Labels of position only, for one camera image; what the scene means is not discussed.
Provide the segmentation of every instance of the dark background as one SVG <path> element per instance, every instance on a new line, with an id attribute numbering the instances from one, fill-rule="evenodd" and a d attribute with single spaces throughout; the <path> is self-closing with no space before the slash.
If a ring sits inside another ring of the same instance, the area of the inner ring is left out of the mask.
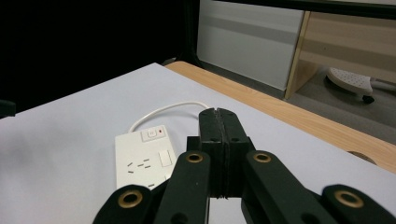
<path id="1" fill-rule="evenodd" d="M 182 0 L 2 1 L 0 17 L 0 99 L 17 112 L 162 63 L 185 43 Z"/>

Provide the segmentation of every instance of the white object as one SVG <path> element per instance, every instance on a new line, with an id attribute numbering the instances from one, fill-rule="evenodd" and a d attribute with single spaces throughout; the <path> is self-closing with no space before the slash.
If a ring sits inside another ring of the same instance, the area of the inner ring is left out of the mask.
<path id="1" fill-rule="evenodd" d="M 373 94 L 370 77 L 333 67 L 328 69 L 327 77 L 335 85 L 345 90 L 353 91 L 367 96 L 371 96 Z"/>
<path id="2" fill-rule="evenodd" d="M 156 114 L 158 114 L 158 113 L 160 113 L 160 112 L 163 112 L 164 110 L 167 110 L 167 109 L 170 109 L 170 108 L 173 108 L 173 107 L 176 107 L 176 106 L 180 106 L 180 105 L 200 105 L 201 107 L 203 107 L 203 108 L 205 108 L 205 109 L 208 109 L 208 108 L 209 108 L 208 105 L 206 105 L 206 104 L 204 104 L 204 103 L 201 103 L 201 102 L 197 102 L 197 101 L 185 101 L 185 102 L 180 102 L 180 103 L 176 103 L 176 104 L 172 104 L 172 105 L 167 105 L 167 106 L 158 108 L 158 109 L 156 109 L 156 110 L 154 110 L 154 111 L 148 113 L 145 117 L 143 117 L 143 118 L 141 118 L 140 120 L 138 120 L 137 122 L 135 122 L 135 123 L 131 126 L 131 128 L 129 129 L 128 132 L 129 132 L 129 133 L 133 132 L 134 129 L 135 129 L 137 126 L 139 126 L 142 122 L 146 121 L 146 120 L 149 119 L 150 117 L 152 117 L 152 116 L 154 116 L 154 115 L 156 115 Z"/>
<path id="3" fill-rule="evenodd" d="M 177 158 L 164 125 L 116 137 L 117 189 L 140 185 L 154 189 L 168 179 Z"/>
<path id="4" fill-rule="evenodd" d="M 1 224 L 92 223 L 117 189 L 115 136 L 147 111 L 190 99 L 233 111 L 254 146 L 276 154 L 306 188 L 345 184 L 396 215 L 394 173 L 154 63 L 0 119 Z M 175 108 L 139 130 L 165 125 L 178 156 L 198 135 L 201 110 Z M 210 199 L 209 223 L 246 223 L 241 200 Z"/>
<path id="5" fill-rule="evenodd" d="M 284 91 L 303 15 L 301 10 L 202 0 L 198 58 Z"/>

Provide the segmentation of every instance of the power outlet socket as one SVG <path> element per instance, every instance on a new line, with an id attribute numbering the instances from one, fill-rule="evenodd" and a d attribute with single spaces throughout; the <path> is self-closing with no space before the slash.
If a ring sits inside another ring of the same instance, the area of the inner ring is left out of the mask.
<path id="1" fill-rule="evenodd" d="M 154 189 L 170 178 L 177 158 L 164 125 L 116 136 L 117 189 Z"/>

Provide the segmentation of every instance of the white table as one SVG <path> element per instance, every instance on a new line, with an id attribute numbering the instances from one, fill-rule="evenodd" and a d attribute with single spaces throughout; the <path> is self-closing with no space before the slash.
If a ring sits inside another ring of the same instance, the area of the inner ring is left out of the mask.
<path id="1" fill-rule="evenodd" d="M 1 223 L 92 223 L 116 190 L 115 136 L 154 109 L 189 100 L 236 113 L 255 147 L 276 154 L 306 188 L 349 185 L 396 215 L 394 173 L 154 63 L 0 119 Z M 176 107 L 138 129 L 166 125 L 179 155 L 187 136 L 198 135 L 201 110 Z M 210 205 L 209 223 L 245 221 L 239 199 Z"/>

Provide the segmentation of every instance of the white cable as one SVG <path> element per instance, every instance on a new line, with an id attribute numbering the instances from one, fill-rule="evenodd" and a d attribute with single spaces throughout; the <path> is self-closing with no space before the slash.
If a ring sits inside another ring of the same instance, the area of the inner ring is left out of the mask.
<path id="1" fill-rule="evenodd" d="M 173 104 L 173 105 L 167 105 L 167 106 L 161 107 L 161 108 L 159 108 L 159 109 L 156 109 L 156 110 L 154 110 L 154 111 L 148 113 L 145 117 L 139 119 L 137 122 L 134 123 L 134 125 L 132 125 L 132 127 L 129 129 L 128 132 L 129 132 L 129 133 L 133 132 L 134 129 L 135 129 L 139 124 L 141 124 L 142 122 L 144 122 L 145 120 L 147 120 L 149 117 L 151 117 L 151 116 L 153 116 L 153 115 L 155 115 L 155 114 L 158 114 L 158 113 L 160 113 L 160 112 L 162 112 L 162 111 L 164 111 L 164 110 L 166 110 L 166 109 L 169 109 L 169 108 L 172 108 L 172 107 L 176 107 L 176 106 L 180 106 L 180 105 L 200 105 L 201 107 L 203 107 L 203 108 L 205 108 L 205 109 L 208 109 L 208 108 L 209 108 L 208 105 L 206 105 L 206 104 L 204 104 L 204 103 L 201 103 L 201 102 L 197 102 L 197 101 L 185 101 L 185 102 L 180 102 L 180 103 Z"/>

